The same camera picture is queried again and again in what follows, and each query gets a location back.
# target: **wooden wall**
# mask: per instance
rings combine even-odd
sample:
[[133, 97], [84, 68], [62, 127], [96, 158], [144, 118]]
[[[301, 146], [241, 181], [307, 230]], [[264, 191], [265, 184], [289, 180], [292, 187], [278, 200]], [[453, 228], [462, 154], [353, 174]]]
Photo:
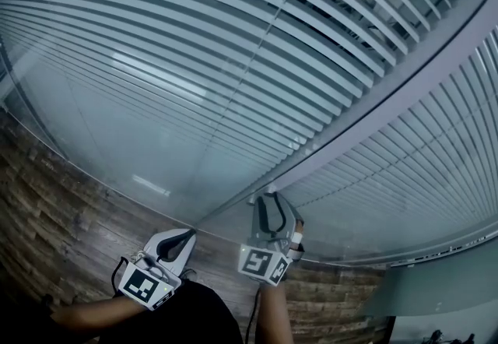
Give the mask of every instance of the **wooden wall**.
[[[87, 176], [0, 112], [0, 262], [33, 299], [45, 293], [56, 304], [108, 298], [120, 257], [179, 226]], [[257, 285], [237, 273], [237, 255], [237, 244], [199, 233], [189, 264], [245, 332]], [[382, 275], [294, 266], [286, 288], [296, 343], [382, 340], [387, 320], [357, 315]]]

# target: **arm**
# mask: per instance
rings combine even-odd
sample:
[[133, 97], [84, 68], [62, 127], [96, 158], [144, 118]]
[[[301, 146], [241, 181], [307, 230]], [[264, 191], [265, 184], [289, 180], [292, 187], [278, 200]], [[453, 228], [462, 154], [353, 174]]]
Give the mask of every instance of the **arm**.
[[125, 319], [147, 311], [128, 297], [89, 304], [77, 304], [55, 311], [51, 318], [61, 327], [76, 334], [98, 334], [101, 330], [117, 325]]
[[[296, 232], [303, 232], [303, 224], [297, 223]], [[287, 310], [286, 285], [281, 282], [277, 287], [261, 286], [261, 305], [256, 326], [257, 344], [293, 344], [293, 333], [290, 327]]]

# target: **wood panel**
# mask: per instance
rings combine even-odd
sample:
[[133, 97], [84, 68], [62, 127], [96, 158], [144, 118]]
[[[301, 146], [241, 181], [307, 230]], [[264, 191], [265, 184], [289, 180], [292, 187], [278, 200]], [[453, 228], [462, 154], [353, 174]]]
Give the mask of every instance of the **wood panel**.
[[[0, 262], [31, 298], [49, 293], [56, 304], [108, 298], [121, 256], [129, 258], [156, 232], [182, 226], [84, 174], [0, 112]], [[237, 273], [237, 256], [237, 244], [199, 232], [189, 266], [245, 332], [258, 286]], [[387, 320], [358, 310], [382, 275], [313, 262], [293, 266], [286, 288], [296, 343], [379, 342]]]

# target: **cable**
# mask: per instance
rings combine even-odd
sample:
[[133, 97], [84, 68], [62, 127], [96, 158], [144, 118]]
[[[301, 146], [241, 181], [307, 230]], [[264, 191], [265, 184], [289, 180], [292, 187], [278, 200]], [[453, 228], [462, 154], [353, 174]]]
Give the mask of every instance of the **cable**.
[[116, 285], [114, 285], [114, 278], [116, 277], [116, 273], [117, 273], [118, 269], [121, 267], [121, 265], [123, 264], [123, 262], [126, 262], [126, 265], [128, 265], [128, 260], [125, 257], [121, 257], [119, 264], [117, 264], [116, 269], [114, 270], [114, 272], [112, 272], [112, 276], [110, 277], [110, 282], [112, 283], [112, 288], [114, 289], [114, 294], [117, 293]]
[[251, 319], [249, 319], [249, 325], [246, 330], [246, 344], [249, 343], [249, 332], [251, 331], [252, 320], [254, 319], [254, 314], [256, 314], [256, 308], [258, 308], [258, 298], [261, 293], [261, 290], [258, 289], [256, 292], [256, 297], [254, 298], [254, 308], [252, 309]]

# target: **black cable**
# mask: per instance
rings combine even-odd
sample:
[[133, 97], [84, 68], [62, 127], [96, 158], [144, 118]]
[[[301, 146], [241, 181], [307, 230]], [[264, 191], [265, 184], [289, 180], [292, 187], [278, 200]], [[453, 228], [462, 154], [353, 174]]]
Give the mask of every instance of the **black cable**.
[[119, 264], [117, 264], [116, 269], [114, 270], [114, 272], [112, 272], [112, 276], [110, 277], [110, 282], [112, 283], [112, 288], [114, 289], [114, 294], [117, 293], [116, 285], [114, 285], [114, 278], [116, 277], [116, 273], [117, 273], [118, 269], [121, 267], [121, 265], [123, 264], [123, 262], [126, 262], [126, 265], [128, 265], [128, 260], [125, 257], [121, 257]]
[[260, 295], [260, 289], [256, 292], [256, 297], [254, 298], [254, 308], [252, 309], [251, 319], [249, 319], [249, 325], [246, 330], [246, 344], [249, 343], [249, 332], [251, 331], [252, 320], [254, 319], [254, 314], [256, 313], [256, 308], [258, 308], [258, 298]]

